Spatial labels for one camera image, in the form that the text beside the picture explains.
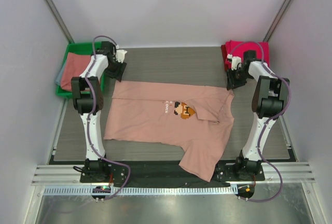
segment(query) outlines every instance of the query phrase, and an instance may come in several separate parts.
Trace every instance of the orange and brown print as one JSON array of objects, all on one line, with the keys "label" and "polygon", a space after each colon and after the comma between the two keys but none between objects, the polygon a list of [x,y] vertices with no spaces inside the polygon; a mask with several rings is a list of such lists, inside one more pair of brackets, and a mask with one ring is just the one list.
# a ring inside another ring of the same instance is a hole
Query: orange and brown print
[{"label": "orange and brown print", "polygon": [[196,112],[194,109],[187,106],[186,103],[175,102],[174,103],[174,114],[180,116],[182,119],[189,119]]}]

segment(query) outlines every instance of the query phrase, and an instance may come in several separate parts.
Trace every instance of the pink-red fabric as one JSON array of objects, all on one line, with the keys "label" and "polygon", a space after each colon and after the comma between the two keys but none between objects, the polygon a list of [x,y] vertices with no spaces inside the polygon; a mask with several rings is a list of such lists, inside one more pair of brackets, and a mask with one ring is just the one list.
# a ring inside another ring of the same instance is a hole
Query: pink-red fabric
[{"label": "pink-red fabric", "polygon": [[150,82],[116,82],[105,139],[181,146],[180,166],[210,181],[229,139],[232,91]]},{"label": "pink-red fabric", "polygon": [[[242,41],[227,41],[225,46],[226,46],[226,51],[227,54],[229,54],[233,48],[235,48],[237,45],[243,43]],[[264,61],[268,64],[268,66],[270,66],[270,55],[269,55],[269,43],[268,42],[259,42],[259,44],[262,46],[263,48],[263,52],[264,52]],[[239,46],[234,52],[233,52],[233,56],[235,57],[241,57],[242,61],[243,61],[243,52],[247,51],[247,50],[256,50],[256,55],[258,59],[261,59],[261,50],[259,48],[259,46],[255,43],[247,43],[247,44],[243,44],[241,46]],[[229,61],[225,61],[225,64],[228,66],[228,68],[232,68],[232,64]]]},{"label": "pink-red fabric", "polygon": [[91,60],[90,55],[81,55],[68,53],[66,67],[64,68],[63,75],[60,82],[60,87],[63,90],[72,91],[71,80],[84,72]]}]

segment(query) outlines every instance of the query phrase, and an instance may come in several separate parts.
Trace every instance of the green bin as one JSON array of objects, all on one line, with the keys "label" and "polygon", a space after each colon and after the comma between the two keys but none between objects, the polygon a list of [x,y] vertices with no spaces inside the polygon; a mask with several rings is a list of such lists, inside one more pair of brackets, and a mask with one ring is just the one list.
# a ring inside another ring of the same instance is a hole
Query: green bin
[{"label": "green bin", "polygon": [[[95,48],[99,49],[101,47],[101,41],[94,43]],[[75,54],[92,54],[92,43],[80,43],[80,44],[68,44],[66,53],[64,54],[62,65],[67,60],[68,53],[75,53]],[[102,75],[100,80],[100,87],[102,92],[104,92],[105,87],[105,78],[104,75]],[[56,88],[56,95],[60,97],[64,97],[66,99],[73,98],[73,94],[71,92],[63,90],[60,86],[57,86]]]}]

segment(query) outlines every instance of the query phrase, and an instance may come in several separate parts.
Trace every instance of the white wall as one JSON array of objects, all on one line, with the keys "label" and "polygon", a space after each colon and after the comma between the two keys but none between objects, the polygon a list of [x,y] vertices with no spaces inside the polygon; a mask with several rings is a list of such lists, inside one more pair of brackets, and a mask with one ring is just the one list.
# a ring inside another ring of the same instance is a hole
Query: white wall
[{"label": "white wall", "polygon": [[52,144],[66,40],[43,0],[0,0],[0,9],[0,223],[21,224]]},{"label": "white wall", "polygon": [[283,0],[53,0],[76,42],[105,34],[125,47],[262,40]]},{"label": "white wall", "polygon": [[332,206],[332,0],[294,0],[270,42],[271,67],[290,79],[285,116],[299,159],[309,161]]}]

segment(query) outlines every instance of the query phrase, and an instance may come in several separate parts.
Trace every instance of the white vent strip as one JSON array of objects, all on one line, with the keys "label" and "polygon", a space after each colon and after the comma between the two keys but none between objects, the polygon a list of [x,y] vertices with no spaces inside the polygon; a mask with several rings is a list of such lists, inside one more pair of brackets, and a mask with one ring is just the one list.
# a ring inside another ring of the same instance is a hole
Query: white vent strip
[{"label": "white vent strip", "polygon": [[[96,186],[47,186],[43,195],[100,195],[101,193],[92,193]],[[112,187],[112,193],[118,190]],[[190,194],[237,194],[236,185],[226,188],[124,188],[118,195],[190,195]]]}]

